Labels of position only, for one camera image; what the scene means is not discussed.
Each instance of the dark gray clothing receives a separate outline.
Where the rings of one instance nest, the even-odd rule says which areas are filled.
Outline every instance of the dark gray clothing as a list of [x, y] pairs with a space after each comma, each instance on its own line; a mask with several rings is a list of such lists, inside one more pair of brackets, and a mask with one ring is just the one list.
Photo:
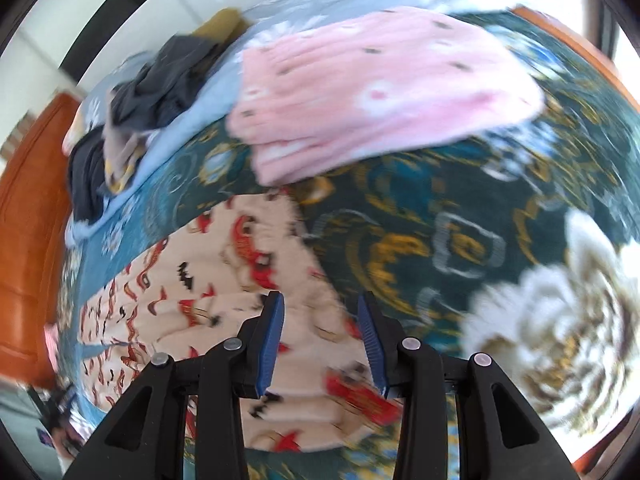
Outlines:
[[69, 155], [66, 180], [76, 222], [97, 221], [104, 209], [104, 152], [102, 126], [94, 128]]
[[111, 102], [114, 126], [143, 132], [163, 128], [189, 108], [216, 60], [217, 45], [197, 36], [174, 36], [133, 81], [119, 85]]

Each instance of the light blue blanket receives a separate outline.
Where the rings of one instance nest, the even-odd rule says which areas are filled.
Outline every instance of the light blue blanket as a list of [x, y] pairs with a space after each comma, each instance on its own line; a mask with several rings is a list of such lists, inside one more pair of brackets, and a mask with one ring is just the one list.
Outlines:
[[140, 161], [130, 187], [111, 200], [102, 217], [94, 224], [74, 222], [72, 217], [69, 219], [65, 232], [66, 245], [73, 247], [90, 238], [182, 145], [231, 111], [241, 87], [241, 51], [245, 47], [267, 44], [287, 34], [389, 7], [412, 6], [457, 14], [503, 10], [517, 3], [518, 0], [264, 0], [245, 12], [245, 16], [255, 25], [219, 60], [191, 108], [156, 136]]

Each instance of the red and cream patterned fabric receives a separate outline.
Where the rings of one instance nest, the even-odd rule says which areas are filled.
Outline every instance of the red and cream patterned fabric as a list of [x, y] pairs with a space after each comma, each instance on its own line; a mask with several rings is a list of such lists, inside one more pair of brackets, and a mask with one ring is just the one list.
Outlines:
[[[82, 308], [78, 339], [109, 345], [82, 362], [87, 397], [107, 411], [154, 352], [203, 354], [277, 289], [286, 304], [282, 339], [268, 394], [242, 402], [246, 445], [327, 449], [398, 420], [401, 407], [373, 394], [353, 319], [303, 235], [285, 194], [240, 195], [140, 254]], [[191, 436], [195, 410], [190, 401]]]

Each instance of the teal fabric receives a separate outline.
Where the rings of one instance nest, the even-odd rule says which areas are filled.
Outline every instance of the teal fabric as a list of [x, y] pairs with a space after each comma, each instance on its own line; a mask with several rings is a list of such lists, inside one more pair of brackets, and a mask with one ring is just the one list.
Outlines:
[[[535, 120], [435, 149], [370, 158], [289, 187], [328, 279], [353, 310], [372, 290], [411, 335], [457, 354], [458, 321], [482, 285], [564, 260], [564, 216], [586, 211], [619, 247], [640, 240], [640, 120], [583, 58], [514, 14], [466, 14], [545, 91]], [[259, 193], [249, 147], [218, 121], [187, 143], [81, 248], [67, 255], [60, 362], [78, 370], [79, 307], [135, 256], [233, 194]], [[457, 431], [450, 410], [450, 478]], [[248, 451], [252, 480], [392, 476], [397, 428], [308, 454]], [[186, 455], [192, 457], [193, 443]]]

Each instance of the blue gripper pad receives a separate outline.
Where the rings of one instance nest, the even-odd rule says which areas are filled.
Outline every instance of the blue gripper pad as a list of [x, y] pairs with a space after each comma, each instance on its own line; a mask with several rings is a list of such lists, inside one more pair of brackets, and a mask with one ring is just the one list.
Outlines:
[[260, 358], [258, 361], [258, 378], [255, 381], [255, 387], [258, 395], [263, 396], [267, 388], [271, 384], [273, 377], [273, 369], [276, 365], [276, 357], [278, 355], [278, 345], [280, 344], [280, 335], [284, 325], [284, 296], [278, 294], [273, 305], [273, 314], [269, 322], [267, 334], [264, 337], [264, 343], [260, 348]]
[[367, 351], [373, 383], [384, 397], [389, 390], [389, 381], [385, 373], [385, 353], [363, 294], [358, 297], [358, 326]]

